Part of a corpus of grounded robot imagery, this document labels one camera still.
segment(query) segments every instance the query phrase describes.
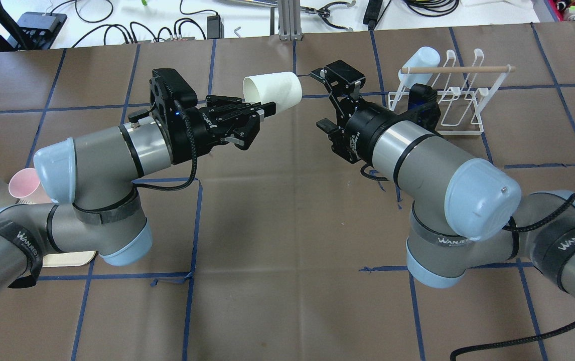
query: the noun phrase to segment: table surface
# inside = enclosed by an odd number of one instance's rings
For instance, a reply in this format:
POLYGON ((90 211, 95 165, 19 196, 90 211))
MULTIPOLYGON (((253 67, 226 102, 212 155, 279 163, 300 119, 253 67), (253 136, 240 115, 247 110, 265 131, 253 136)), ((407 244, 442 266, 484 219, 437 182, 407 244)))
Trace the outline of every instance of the table surface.
MULTIPOLYGON (((379 30, 388 29, 408 29, 408 28, 434 28, 434 27, 461 27, 469 25, 490 25, 490 24, 521 24, 537 23, 539 19, 533 9, 523 9, 510 3, 496 2, 478 6, 466 6, 474 4, 478 0, 462 0, 458 9, 445 17, 424 18, 411 12, 403 2, 394 0, 388 11, 385 13, 381 23, 377 27, 379 30)), ((302 0, 301 5, 319 8, 329 3, 330 0, 302 0)), ((13 19, 18 19, 24 12, 45 12, 52 9, 51 4, 60 4, 60 0, 6 0, 3 2, 5 9, 13 19)), ((150 0, 148 6, 144 7, 140 0, 113 0, 115 11, 113 15, 104 21, 104 24, 120 23, 129 26, 130 21, 138 21, 150 27, 155 33, 161 27, 173 27, 173 23, 183 15, 178 11, 178 2, 162 0, 150 0)), ((356 31, 366 30, 362 24, 363 14, 367 0, 358 0, 354 7, 332 7, 331 20, 339 25, 352 27, 356 31)), ((223 17, 225 26, 225 37, 237 37, 234 30, 241 27, 238 33, 242 37, 258 37, 269 35, 269 9, 240 5, 228 0, 211 0, 209 2, 199 2, 198 0, 185 0, 183 4, 184 12, 193 12, 205 8, 216 9, 223 17)), ((79 5, 82 16, 86 19, 101 19, 109 13, 110 6, 102 0, 84 0, 79 5)), ((69 48, 86 32, 99 24, 88 24, 78 18, 73 7, 73 3, 59 8, 56 12, 65 13, 69 17, 63 30, 59 34, 53 48, 69 48)), ((191 16, 202 27, 205 27, 205 19, 210 14, 198 14, 191 16)), ((308 16, 303 14, 302 30, 305 33, 343 32, 330 28, 319 19, 318 16, 308 16)), ((150 40, 152 36, 143 28, 135 26, 136 37, 143 40, 150 40)), ((0 25, 0 34, 7 37, 8 32, 0 25)), ((86 38, 79 46, 102 45, 102 35, 104 30, 97 30, 94 34, 86 38)), ((183 27, 184 36, 201 37, 200 32, 192 25, 183 27)), ((121 44, 124 39, 120 32, 111 30, 107 36, 108 44, 121 44)))
MULTIPOLYGON (((178 69, 204 99, 242 96, 244 76, 343 59, 366 75, 366 99, 383 103, 423 45, 455 49, 465 64, 478 47, 489 65, 517 66, 485 109, 485 135, 451 142, 525 194, 575 191, 575 23, 0 53, 0 176, 147 107, 153 68, 178 69)), ((468 270, 446 290, 414 281, 411 197, 330 151, 315 123, 333 108, 320 84, 300 79, 302 102, 267 119, 251 149, 215 148, 182 192, 141 192, 155 240, 145 258, 45 269, 34 288, 1 291, 0 359, 435 360, 575 320, 575 300, 527 260, 468 270)), ((187 174, 181 164, 150 178, 187 174)), ((575 359, 575 331, 463 359, 575 359)))

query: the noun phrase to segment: drying rack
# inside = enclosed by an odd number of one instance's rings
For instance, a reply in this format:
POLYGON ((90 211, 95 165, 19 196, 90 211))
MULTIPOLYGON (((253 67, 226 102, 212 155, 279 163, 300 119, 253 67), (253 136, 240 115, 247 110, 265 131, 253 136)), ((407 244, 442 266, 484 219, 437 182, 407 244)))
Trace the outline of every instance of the drying rack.
POLYGON ((446 110, 443 111, 440 124, 443 129, 438 133, 441 135, 480 135, 484 131, 482 121, 482 110, 489 103, 490 98, 498 91, 501 84, 503 84, 506 76, 513 73, 516 67, 511 65, 506 66, 483 66, 484 53, 481 49, 474 50, 475 60, 471 66, 455 66, 457 63, 457 56, 454 50, 446 51, 446 61, 443 66, 436 68, 402 68, 401 73, 404 78, 400 82, 397 91, 388 93, 388 108, 395 110, 398 102, 404 97, 409 95, 409 89, 404 85, 406 84, 407 77, 410 74, 436 74, 433 80, 432 88, 438 83, 442 75, 446 78, 443 90, 438 91, 439 105, 447 103, 446 110), (449 86, 451 76, 455 73, 462 73, 465 75, 464 82, 461 87, 449 86), (479 73, 499 73, 497 80, 492 87, 473 87, 475 79, 479 73), (453 117, 451 109, 455 109, 455 103, 462 103, 466 105, 466 109, 462 112, 461 116, 453 117), (467 118, 469 112, 472 114, 469 119, 470 125, 475 126, 476 129, 464 129, 464 119, 467 118), (459 119, 457 122, 450 121, 450 119, 459 119))

